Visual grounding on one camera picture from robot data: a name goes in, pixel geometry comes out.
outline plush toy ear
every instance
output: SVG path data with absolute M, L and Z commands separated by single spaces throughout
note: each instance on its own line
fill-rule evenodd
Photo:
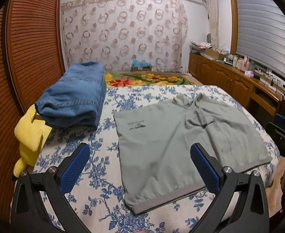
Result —
M 33 152 L 38 150 L 42 137 L 42 130 L 37 129 L 32 125 L 35 115 L 36 109 L 33 104 L 27 110 L 26 114 L 19 120 L 14 129 L 14 135 L 16 138 Z

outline floral tablecloth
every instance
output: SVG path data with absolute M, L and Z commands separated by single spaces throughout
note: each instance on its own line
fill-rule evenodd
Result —
M 175 73 L 166 76 L 167 73 L 110 73 L 105 74 L 107 88 L 128 87 L 144 85 L 194 85 L 182 75 Z
M 62 159 L 70 155 L 81 142 L 88 143 L 91 149 L 90 160 L 72 192 L 65 197 L 91 232 L 132 233 L 138 230 L 147 230 L 148 233 L 189 232 L 202 217 L 214 195 L 203 190 L 149 212 L 133 215 L 124 203 L 118 135 L 113 112 L 172 99 L 179 93 L 194 99 L 199 92 L 211 99 L 243 109 L 264 139 L 269 155 L 272 157 L 270 164 L 257 168 L 267 187 L 272 182 L 272 174 L 279 161 L 280 154 L 276 145 L 261 125 L 236 100 L 216 86 L 108 88 L 97 131 L 91 133 L 88 126 L 53 129 L 39 155 L 34 172 L 44 172 L 50 166 L 58 166 Z M 42 192 L 42 197 L 53 224 L 62 228 L 49 204 L 47 195 Z M 234 204 L 231 204 L 226 217 L 230 216 L 233 208 Z

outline window blind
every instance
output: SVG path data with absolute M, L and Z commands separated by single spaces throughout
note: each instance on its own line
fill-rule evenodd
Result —
M 285 16 L 273 0 L 237 0 L 237 53 L 285 77 Z

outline yellow plush toy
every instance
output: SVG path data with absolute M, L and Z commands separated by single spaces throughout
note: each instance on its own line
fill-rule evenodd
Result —
M 35 166 L 39 153 L 52 130 L 44 120 L 34 118 L 35 116 L 39 117 L 39 114 L 36 113 L 35 105 L 32 105 L 14 129 L 14 135 L 20 142 L 21 158 L 14 166 L 13 179 L 17 179 L 27 165 Z

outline wooden window frame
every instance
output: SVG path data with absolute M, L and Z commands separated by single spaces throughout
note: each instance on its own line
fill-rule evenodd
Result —
M 235 55 L 238 46 L 238 4 L 236 0 L 231 0 L 232 10 L 232 36 L 230 53 Z

